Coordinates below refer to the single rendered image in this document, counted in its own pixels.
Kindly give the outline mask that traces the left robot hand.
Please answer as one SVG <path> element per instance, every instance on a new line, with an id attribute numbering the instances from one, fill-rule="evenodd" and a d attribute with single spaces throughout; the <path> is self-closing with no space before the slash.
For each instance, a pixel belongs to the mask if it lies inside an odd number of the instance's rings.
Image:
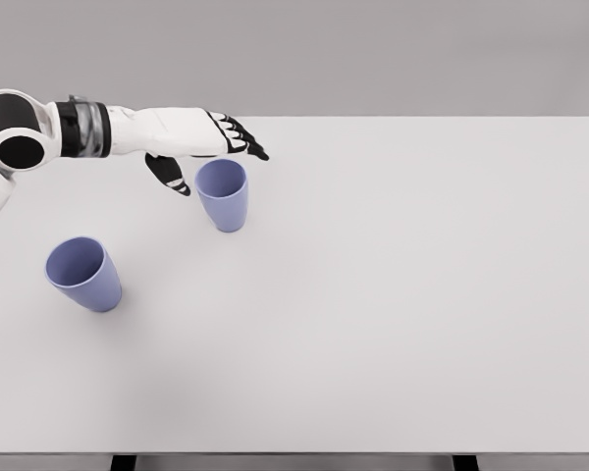
<path id="1" fill-rule="evenodd" d="M 267 161 L 256 138 L 235 118 L 202 108 L 151 108 L 136 113 L 144 125 L 144 161 L 154 177 L 172 191 L 190 195 L 178 159 L 214 158 L 246 153 Z"/>

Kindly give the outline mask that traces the blue plastic cup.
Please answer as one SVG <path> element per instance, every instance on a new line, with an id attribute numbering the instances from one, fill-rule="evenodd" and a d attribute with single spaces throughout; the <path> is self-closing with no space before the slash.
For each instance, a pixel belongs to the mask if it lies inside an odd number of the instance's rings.
<path id="1" fill-rule="evenodd" d="M 54 247 L 44 274 L 54 288 L 90 311 L 110 311 L 122 299 L 116 266 L 102 243 L 92 237 L 73 237 Z"/>
<path id="2" fill-rule="evenodd" d="M 202 206 L 214 226 L 233 233 L 246 221 L 248 179 L 244 167 L 228 159 L 203 165 L 194 179 Z"/>

